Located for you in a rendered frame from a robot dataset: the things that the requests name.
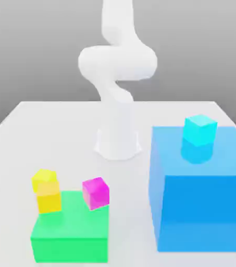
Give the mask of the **small magenta cube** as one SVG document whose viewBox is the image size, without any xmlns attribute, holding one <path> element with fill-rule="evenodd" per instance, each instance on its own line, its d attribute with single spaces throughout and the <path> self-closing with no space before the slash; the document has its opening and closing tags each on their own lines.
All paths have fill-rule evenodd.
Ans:
<svg viewBox="0 0 236 267">
<path fill-rule="evenodd" d="M 83 181 L 82 194 L 90 211 L 109 205 L 109 186 L 101 177 Z"/>
</svg>

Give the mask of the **small sky blue cube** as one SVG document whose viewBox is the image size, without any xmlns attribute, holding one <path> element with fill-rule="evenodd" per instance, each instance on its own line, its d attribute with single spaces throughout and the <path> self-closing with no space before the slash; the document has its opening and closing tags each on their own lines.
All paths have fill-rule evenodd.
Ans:
<svg viewBox="0 0 236 267">
<path fill-rule="evenodd" d="M 182 139 L 181 155 L 192 164 L 202 164 L 212 157 L 213 143 L 206 145 L 195 146 L 188 142 L 185 138 Z"/>
</svg>

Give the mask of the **small cyan cube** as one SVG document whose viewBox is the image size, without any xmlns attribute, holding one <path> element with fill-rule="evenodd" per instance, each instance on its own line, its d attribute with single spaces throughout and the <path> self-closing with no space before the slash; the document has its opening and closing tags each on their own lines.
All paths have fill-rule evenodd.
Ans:
<svg viewBox="0 0 236 267">
<path fill-rule="evenodd" d="M 217 122 L 206 115 L 195 115 L 185 119 L 183 138 L 196 147 L 214 143 Z"/>
</svg>

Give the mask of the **small bright yellow cube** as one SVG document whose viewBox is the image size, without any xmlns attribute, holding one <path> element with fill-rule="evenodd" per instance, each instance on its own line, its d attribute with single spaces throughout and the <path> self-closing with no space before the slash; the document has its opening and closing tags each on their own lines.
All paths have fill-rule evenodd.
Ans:
<svg viewBox="0 0 236 267">
<path fill-rule="evenodd" d="M 38 190 L 38 185 L 40 183 L 45 183 L 49 181 L 56 181 L 57 175 L 55 171 L 50 171 L 47 169 L 39 169 L 36 174 L 31 178 L 33 192 L 36 193 Z"/>
</svg>

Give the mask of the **small golden yellow cube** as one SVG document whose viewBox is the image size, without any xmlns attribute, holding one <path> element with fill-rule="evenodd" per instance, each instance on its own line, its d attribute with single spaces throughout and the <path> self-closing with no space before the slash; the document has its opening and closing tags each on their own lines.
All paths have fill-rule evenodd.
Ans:
<svg viewBox="0 0 236 267">
<path fill-rule="evenodd" d="M 47 181 L 40 183 L 36 192 L 40 214 L 61 211 L 61 192 L 59 182 Z"/>
</svg>

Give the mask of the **large blue box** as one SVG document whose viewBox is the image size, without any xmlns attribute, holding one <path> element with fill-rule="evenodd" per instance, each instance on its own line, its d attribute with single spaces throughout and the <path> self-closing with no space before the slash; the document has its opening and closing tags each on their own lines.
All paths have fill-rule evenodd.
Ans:
<svg viewBox="0 0 236 267">
<path fill-rule="evenodd" d="M 210 160 L 181 155 L 182 127 L 152 131 L 148 196 L 160 252 L 236 252 L 236 128 L 219 127 Z"/>
</svg>

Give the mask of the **large green box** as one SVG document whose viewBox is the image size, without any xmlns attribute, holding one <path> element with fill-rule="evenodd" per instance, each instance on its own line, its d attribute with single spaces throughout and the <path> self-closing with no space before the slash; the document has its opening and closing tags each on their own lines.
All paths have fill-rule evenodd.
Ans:
<svg viewBox="0 0 236 267">
<path fill-rule="evenodd" d="M 109 207 L 89 210 L 81 191 L 63 191 L 60 212 L 40 214 L 31 233 L 37 263 L 106 263 Z"/>
</svg>

